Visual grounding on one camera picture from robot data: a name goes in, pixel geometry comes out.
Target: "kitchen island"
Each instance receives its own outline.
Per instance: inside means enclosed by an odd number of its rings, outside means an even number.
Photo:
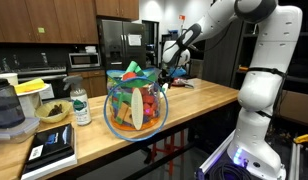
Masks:
[[[194,89],[172,87],[168,90],[169,115],[161,132],[173,129],[200,115],[235,102],[237,99],[237,90],[200,79],[193,79],[193,81],[195,84]],[[86,170],[86,167],[89,167],[85,166],[86,164],[95,162],[110,154],[114,156],[115,152],[135,144],[117,138],[107,127],[103,117],[105,99],[106,96],[89,99],[92,122],[87,126],[77,126],[72,111],[59,123],[40,123],[38,131],[72,123],[77,142],[78,164],[53,172],[45,176],[44,179],[67,171],[77,171],[79,167],[84,167]],[[154,132],[159,125],[160,123],[157,123],[154,127],[144,131],[123,132],[123,135],[124,133],[133,133],[132,136],[135,138],[144,137]],[[20,144],[0,144],[0,179],[20,178],[32,140],[33,137],[30,137]]]

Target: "refrigerator door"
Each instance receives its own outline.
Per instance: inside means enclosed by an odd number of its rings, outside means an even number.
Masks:
[[[102,55],[105,55],[106,69],[123,69],[124,36],[121,21],[102,20],[100,27],[100,44]]]
[[[146,47],[144,39],[145,26],[123,22],[123,36],[125,48],[125,61],[123,68],[126,69],[131,61],[135,61],[142,68],[146,68]]]

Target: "plate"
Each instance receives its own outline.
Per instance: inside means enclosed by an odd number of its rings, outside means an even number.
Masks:
[[[17,96],[25,96],[25,95],[37,93],[37,92],[40,92],[40,91],[44,91],[44,90],[46,90],[49,87],[50,87],[49,84],[45,84],[45,86],[43,88],[41,88],[41,89],[36,89],[34,91],[29,91],[29,92],[24,92],[24,93],[19,93],[19,94],[17,94]]]

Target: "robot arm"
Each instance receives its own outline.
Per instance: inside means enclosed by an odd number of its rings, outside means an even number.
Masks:
[[[188,46],[215,36],[237,18],[257,24],[259,36],[238,95],[242,109],[227,153],[236,164],[251,162],[246,168],[259,178],[285,179],[280,157],[264,138],[299,36],[299,8],[279,6],[277,0],[218,0],[174,44],[164,47],[163,61],[174,66]]]

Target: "bottle label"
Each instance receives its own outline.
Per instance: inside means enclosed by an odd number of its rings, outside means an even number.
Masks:
[[[91,121],[90,108],[87,95],[72,97],[73,109],[78,125],[85,125]]]

